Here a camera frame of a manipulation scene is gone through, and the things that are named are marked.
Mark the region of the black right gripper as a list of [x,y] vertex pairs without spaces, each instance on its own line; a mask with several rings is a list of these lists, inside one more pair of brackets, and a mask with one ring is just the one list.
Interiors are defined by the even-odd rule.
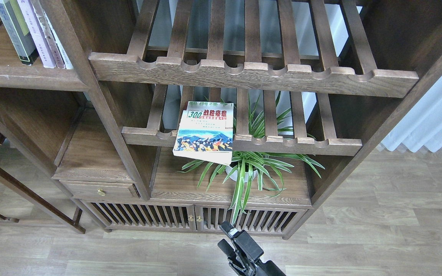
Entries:
[[263,263],[260,256],[264,251],[246,231],[239,231],[233,225],[224,221],[221,230],[232,241],[231,244],[222,239],[217,244],[219,249],[228,257],[229,266],[239,276],[284,276],[284,272],[271,260]]

